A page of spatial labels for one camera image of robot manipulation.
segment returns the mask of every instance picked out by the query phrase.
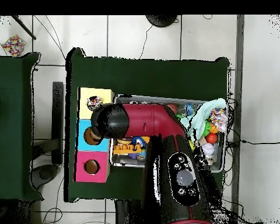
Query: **light blue cloth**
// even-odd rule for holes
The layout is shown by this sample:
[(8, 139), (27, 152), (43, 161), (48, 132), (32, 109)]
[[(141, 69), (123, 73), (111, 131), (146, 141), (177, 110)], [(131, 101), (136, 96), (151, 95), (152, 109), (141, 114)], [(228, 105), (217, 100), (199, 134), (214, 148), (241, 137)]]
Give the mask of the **light blue cloth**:
[(205, 120), (209, 117), (211, 110), (224, 108), (226, 108), (226, 102), (224, 99), (219, 98), (205, 102), (196, 111), (195, 115), (182, 118), (180, 122), (186, 128), (187, 136), (190, 137), (193, 142), (199, 140), (205, 128)]

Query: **blue cube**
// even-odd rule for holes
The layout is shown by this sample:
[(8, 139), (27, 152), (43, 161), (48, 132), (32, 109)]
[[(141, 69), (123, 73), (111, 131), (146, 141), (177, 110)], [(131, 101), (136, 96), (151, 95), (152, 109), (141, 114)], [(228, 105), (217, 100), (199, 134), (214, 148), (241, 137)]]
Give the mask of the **blue cube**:
[(103, 139), (99, 145), (89, 145), (84, 140), (84, 132), (91, 126), (90, 120), (79, 120), (78, 151), (105, 151), (109, 149), (109, 139)]

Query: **robotic arm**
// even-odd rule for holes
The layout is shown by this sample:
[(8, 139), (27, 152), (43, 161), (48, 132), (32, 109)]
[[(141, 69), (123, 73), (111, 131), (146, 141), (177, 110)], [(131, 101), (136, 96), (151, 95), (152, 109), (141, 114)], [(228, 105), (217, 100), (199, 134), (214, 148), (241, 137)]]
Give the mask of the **robotic arm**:
[(143, 222), (212, 224), (208, 202), (185, 129), (161, 104), (103, 104), (91, 117), (85, 141), (103, 138), (151, 137), (143, 174)]

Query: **red ball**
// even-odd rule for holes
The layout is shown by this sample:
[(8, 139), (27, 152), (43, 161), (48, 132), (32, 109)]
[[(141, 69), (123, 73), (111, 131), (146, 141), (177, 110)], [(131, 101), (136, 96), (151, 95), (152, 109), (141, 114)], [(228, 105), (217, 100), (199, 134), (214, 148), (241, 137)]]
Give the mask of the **red ball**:
[(210, 144), (214, 144), (218, 140), (218, 138), (216, 134), (210, 133), (205, 137), (205, 140)]

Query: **orange toy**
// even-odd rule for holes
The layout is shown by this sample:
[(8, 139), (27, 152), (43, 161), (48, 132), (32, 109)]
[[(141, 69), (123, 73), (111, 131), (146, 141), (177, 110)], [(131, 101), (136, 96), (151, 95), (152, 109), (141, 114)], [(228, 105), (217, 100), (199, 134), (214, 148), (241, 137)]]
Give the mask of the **orange toy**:
[(141, 153), (141, 145), (136, 144), (135, 147), (131, 144), (115, 145), (113, 149), (113, 154), (115, 155), (125, 155), (133, 153)]
[(211, 124), (211, 129), (209, 130), (209, 133), (216, 134), (218, 132), (219, 132), (219, 130), (217, 129), (217, 126), (215, 126), (214, 124)]

